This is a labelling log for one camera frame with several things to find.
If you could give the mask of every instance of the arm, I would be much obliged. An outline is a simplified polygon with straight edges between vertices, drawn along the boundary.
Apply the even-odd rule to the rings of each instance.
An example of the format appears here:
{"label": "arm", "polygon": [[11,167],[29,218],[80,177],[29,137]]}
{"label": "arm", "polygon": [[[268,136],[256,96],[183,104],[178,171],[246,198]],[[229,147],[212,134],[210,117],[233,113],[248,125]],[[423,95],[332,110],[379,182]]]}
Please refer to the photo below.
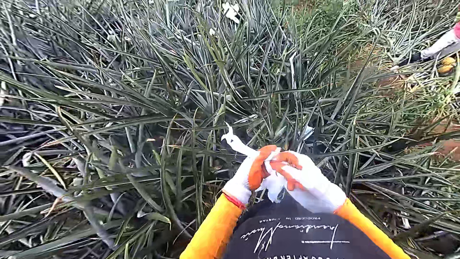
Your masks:
{"label": "arm", "polygon": [[222,194],[180,255],[180,259],[220,258],[242,211]]}
{"label": "arm", "polygon": [[410,259],[410,257],[391,240],[382,230],[380,230],[372,221],[364,216],[350,201],[346,199],[345,203],[340,206],[334,214],[348,220],[351,224],[366,234],[374,244],[383,252],[388,254],[391,259]]}
{"label": "arm", "polygon": [[257,157],[248,157],[241,163],[180,259],[218,259],[223,255],[251,190],[257,189],[265,177],[262,164],[275,149],[275,145],[265,146],[255,151]]}
{"label": "arm", "polygon": [[270,165],[287,179],[287,191],[304,208],[313,213],[336,214],[367,235],[391,259],[410,259],[353,205],[339,186],[321,173],[308,156],[286,151],[275,156]]}

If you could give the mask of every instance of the orange sleeve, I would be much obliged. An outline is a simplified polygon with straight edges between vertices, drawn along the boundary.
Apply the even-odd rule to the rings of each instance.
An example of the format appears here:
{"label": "orange sleeve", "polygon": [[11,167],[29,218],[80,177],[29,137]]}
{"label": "orange sleeve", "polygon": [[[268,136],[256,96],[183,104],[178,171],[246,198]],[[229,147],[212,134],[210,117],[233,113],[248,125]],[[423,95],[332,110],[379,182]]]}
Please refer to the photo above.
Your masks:
{"label": "orange sleeve", "polygon": [[242,211],[222,194],[179,258],[221,258]]}
{"label": "orange sleeve", "polygon": [[364,216],[350,199],[334,211],[334,214],[348,220],[355,227],[366,234],[374,244],[383,250],[391,259],[410,259],[410,257],[391,240],[383,231],[381,231],[372,221]]}

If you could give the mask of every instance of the glove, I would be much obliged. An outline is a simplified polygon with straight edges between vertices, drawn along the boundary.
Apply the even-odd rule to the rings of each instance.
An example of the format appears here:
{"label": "glove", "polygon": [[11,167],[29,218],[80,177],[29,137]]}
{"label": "glove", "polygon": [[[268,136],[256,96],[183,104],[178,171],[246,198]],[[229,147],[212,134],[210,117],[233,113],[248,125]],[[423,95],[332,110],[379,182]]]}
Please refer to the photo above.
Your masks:
{"label": "glove", "polygon": [[331,183],[306,155],[281,152],[270,166],[286,179],[287,192],[313,213],[334,213],[347,199],[342,189]]}
{"label": "glove", "polygon": [[[233,144],[233,140],[227,140],[227,142]],[[259,188],[262,180],[269,176],[264,164],[265,160],[279,153],[279,150],[275,145],[268,145],[261,148],[257,156],[248,156],[241,163],[233,178],[224,185],[222,192],[231,202],[244,209],[251,196],[251,191]]]}

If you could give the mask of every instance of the white pants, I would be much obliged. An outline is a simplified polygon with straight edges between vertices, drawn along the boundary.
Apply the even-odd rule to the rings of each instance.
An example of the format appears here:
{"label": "white pants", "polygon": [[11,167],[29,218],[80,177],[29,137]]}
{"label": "white pants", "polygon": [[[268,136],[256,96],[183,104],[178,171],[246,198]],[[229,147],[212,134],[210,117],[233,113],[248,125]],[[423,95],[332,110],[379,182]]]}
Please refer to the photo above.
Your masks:
{"label": "white pants", "polygon": [[441,57],[460,49],[460,39],[455,36],[454,29],[446,32],[431,47],[420,52],[422,59],[435,57],[441,53]]}

